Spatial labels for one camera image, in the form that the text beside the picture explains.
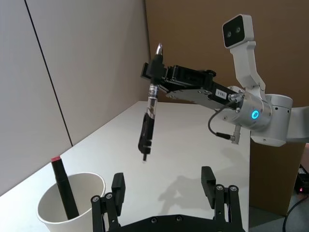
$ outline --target red marker cap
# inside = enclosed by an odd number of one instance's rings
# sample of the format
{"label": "red marker cap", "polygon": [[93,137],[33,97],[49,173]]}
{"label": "red marker cap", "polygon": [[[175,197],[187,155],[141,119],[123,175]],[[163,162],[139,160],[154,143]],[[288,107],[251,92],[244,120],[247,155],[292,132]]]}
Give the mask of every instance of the red marker cap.
{"label": "red marker cap", "polygon": [[60,160],[60,159],[61,159],[60,156],[56,156],[56,157],[51,158],[51,161],[55,162],[55,161]]}

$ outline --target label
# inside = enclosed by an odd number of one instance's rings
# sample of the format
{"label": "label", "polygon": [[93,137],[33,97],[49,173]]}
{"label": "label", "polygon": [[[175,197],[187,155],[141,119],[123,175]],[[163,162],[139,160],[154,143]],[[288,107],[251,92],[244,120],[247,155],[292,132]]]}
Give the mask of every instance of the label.
{"label": "label", "polygon": [[298,169],[298,174],[306,174],[306,172],[304,171],[304,169],[299,168],[299,169]]}
{"label": "label", "polygon": [[227,94],[222,90],[216,89],[216,96],[219,98],[226,99]]}

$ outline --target marker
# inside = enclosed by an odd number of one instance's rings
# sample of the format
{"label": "marker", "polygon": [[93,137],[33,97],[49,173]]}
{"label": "marker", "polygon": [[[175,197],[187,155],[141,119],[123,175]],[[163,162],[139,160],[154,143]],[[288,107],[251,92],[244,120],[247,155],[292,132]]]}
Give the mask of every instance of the marker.
{"label": "marker", "polygon": [[163,64],[163,46],[159,43],[155,57],[148,65],[146,74],[151,77],[148,91],[148,105],[144,115],[143,125],[140,133],[138,148],[143,154],[143,162],[146,162],[147,155],[150,154],[154,124],[155,124],[155,108],[158,102],[159,83],[164,72]]}
{"label": "marker", "polygon": [[58,185],[60,197],[67,218],[68,220],[70,220],[75,217],[78,217],[79,216],[78,209],[74,200],[68,176],[62,163],[62,159],[60,156],[56,156],[52,158],[51,161],[55,173],[56,183]]}

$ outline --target white wall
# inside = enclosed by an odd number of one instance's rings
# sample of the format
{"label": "white wall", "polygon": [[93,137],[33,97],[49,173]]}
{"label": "white wall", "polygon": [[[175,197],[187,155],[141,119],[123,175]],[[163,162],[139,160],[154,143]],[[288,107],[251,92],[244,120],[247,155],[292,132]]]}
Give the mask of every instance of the white wall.
{"label": "white wall", "polygon": [[73,144],[146,99],[143,0],[27,2]]}
{"label": "white wall", "polygon": [[0,195],[69,147],[24,1],[1,0]]}

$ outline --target metal tip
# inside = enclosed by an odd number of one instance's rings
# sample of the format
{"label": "metal tip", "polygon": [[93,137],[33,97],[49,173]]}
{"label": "metal tip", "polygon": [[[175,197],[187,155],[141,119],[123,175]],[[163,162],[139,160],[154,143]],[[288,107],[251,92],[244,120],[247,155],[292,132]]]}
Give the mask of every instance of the metal tip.
{"label": "metal tip", "polygon": [[143,154],[143,162],[147,161],[147,154]]}
{"label": "metal tip", "polygon": [[162,46],[162,43],[159,43],[158,47],[156,48],[155,54],[156,54],[156,55],[163,55],[163,46]]}

